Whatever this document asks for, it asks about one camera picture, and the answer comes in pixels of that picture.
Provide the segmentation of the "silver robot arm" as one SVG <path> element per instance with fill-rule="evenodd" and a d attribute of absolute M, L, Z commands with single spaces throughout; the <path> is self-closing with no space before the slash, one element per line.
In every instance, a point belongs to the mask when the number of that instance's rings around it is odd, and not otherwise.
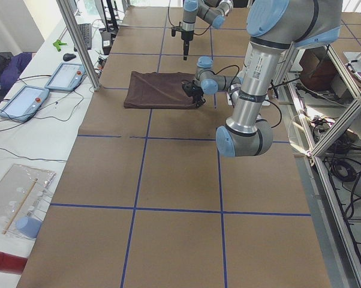
<path fill-rule="evenodd" d="M 183 60 L 186 61 L 189 54 L 189 43 L 193 40 L 195 22 L 199 17 L 214 29 L 219 29 L 225 22 L 225 17 L 233 9 L 233 1 L 198 1 L 186 0 L 183 2 L 183 19 L 179 26 L 172 27 L 172 36 L 175 32 L 181 33 L 183 41 Z"/>
<path fill-rule="evenodd" d="M 264 154 L 271 146 L 270 124 L 260 109 L 275 75 L 281 54 L 321 47 L 334 42 L 341 29 L 341 1 L 255 1 L 246 21 L 249 49 L 237 76 L 222 76 L 212 69 L 207 56 L 197 62 L 192 81 L 182 87 L 196 103 L 204 94 L 225 91 L 234 111 L 216 130 L 216 146 L 225 157 Z"/>

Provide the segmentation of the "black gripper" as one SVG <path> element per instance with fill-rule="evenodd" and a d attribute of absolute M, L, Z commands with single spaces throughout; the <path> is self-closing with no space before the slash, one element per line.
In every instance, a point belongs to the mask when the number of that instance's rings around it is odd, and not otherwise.
<path fill-rule="evenodd" d="M 192 98 L 195 108 L 201 107 L 206 102 L 202 88 L 197 86 L 195 81 L 183 81 L 182 89 L 188 97 Z"/>
<path fill-rule="evenodd" d="M 186 61 L 189 55 L 189 42 L 193 40 L 193 30 L 182 30 L 181 39 L 183 40 L 183 60 Z"/>

